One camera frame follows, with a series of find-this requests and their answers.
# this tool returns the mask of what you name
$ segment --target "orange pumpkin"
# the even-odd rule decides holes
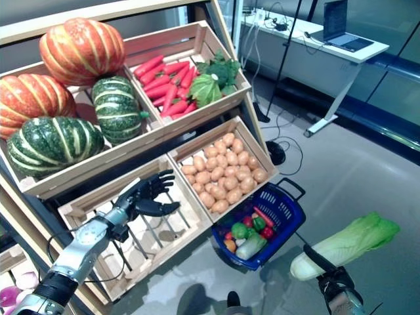
[[[51,28],[39,49],[51,74],[68,85],[92,85],[98,77],[117,72],[125,59],[118,31],[86,18],[72,18]]]
[[[0,138],[39,116],[74,116],[72,94],[49,75],[7,75],[0,79]]]

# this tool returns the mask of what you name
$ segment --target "robotic hand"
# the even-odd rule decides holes
[[[127,223],[138,215],[162,217],[179,208],[179,202],[162,204],[154,199],[173,185],[173,171],[140,180],[122,193],[112,210],[98,214],[75,232],[74,240],[60,254],[43,281],[16,307],[12,315],[61,315],[77,287],[85,281],[110,240],[128,238]]]
[[[325,273],[317,277],[319,288],[324,295],[331,315],[364,315],[363,299],[354,288],[354,282],[344,267],[336,267],[318,254],[307,243],[303,251]]]

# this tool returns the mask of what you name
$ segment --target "laptop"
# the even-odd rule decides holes
[[[346,33],[347,0],[324,3],[324,29],[310,34],[311,37],[345,49],[346,51],[359,51],[371,44],[372,41]]]

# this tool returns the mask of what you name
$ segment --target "red carrot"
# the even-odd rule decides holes
[[[149,61],[139,65],[136,70],[134,70],[134,75],[137,77],[137,79],[139,77],[141,77],[143,74],[145,74],[147,71],[153,69],[154,67],[156,67],[158,64],[160,64],[163,60],[163,55],[159,55],[156,56],[152,59],[150,59]]]
[[[140,77],[140,83],[143,84],[143,85],[149,84],[150,82],[152,82],[156,78],[158,73],[161,72],[164,67],[165,67],[165,64],[159,64],[155,68],[151,69],[149,72],[143,74]]]
[[[180,72],[178,72],[178,74],[172,78],[171,83],[175,85],[180,85],[181,81],[184,79],[189,69],[190,66],[183,67],[183,69],[181,69]]]
[[[169,88],[165,94],[165,102],[163,103],[162,114],[165,113],[172,105],[172,101],[177,95],[178,88],[176,85],[169,84]]]
[[[153,101],[153,106],[155,106],[155,107],[163,106],[164,102],[165,102],[165,97],[163,96],[161,98],[158,98],[157,100],[154,100]]]
[[[168,75],[163,75],[161,77],[157,77],[156,79],[154,79],[152,82],[150,82],[149,84],[145,85],[143,87],[143,91],[147,92],[150,89],[153,89],[154,87],[160,87],[161,85],[164,85],[166,83],[169,83],[169,81],[171,80],[171,78]]]
[[[164,84],[161,85],[160,87],[155,87],[154,89],[151,89],[149,91],[146,92],[146,95],[149,98],[159,98],[159,97],[163,97],[166,95],[166,92],[168,91],[168,88],[171,86],[171,84]]]
[[[186,108],[186,110],[183,112],[183,114],[184,115],[186,115],[186,114],[188,114],[188,113],[190,113],[190,112],[193,112],[194,110],[196,110],[197,109],[197,105],[196,105],[196,103],[194,102],[194,103],[191,103],[190,105],[188,105],[188,107]]]
[[[184,79],[181,81],[181,87],[188,89],[191,86],[192,78],[196,72],[196,67],[191,67],[188,73],[184,76]]]
[[[164,69],[164,74],[173,74],[175,72],[178,72],[179,70],[183,69],[186,65],[189,65],[189,61],[182,61],[182,62],[175,62],[173,64],[167,64]]]
[[[166,116],[172,116],[175,114],[183,113],[187,109],[187,107],[188,107],[188,103],[184,100],[180,100],[179,102],[176,102],[175,104],[173,104],[167,110],[163,110],[161,113],[161,116],[166,117]]]
[[[253,206],[253,209],[260,217],[264,219],[267,226],[271,228],[274,226],[274,222],[265,213],[263,213],[256,205]]]
[[[183,89],[182,87],[180,87],[178,89],[177,97],[179,97],[181,100],[186,100],[188,98],[188,92],[188,89]]]

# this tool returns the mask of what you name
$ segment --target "basket handle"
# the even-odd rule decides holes
[[[298,196],[298,197],[294,197],[294,196],[292,196],[287,190],[285,190],[285,192],[287,192],[287,194],[293,199],[293,200],[295,200],[295,201],[298,201],[299,199],[301,199],[305,194],[306,194],[306,192],[305,192],[305,190],[302,188],[302,187],[300,187],[298,184],[296,184],[295,182],[293,182],[291,179],[288,179],[287,177],[283,177],[276,185],[277,186],[280,186],[280,184],[282,183],[282,182],[288,182],[290,185],[292,185],[293,187],[295,187],[296,189],[298,189],[298,191],[300,191],[301,192],[301,194]]]

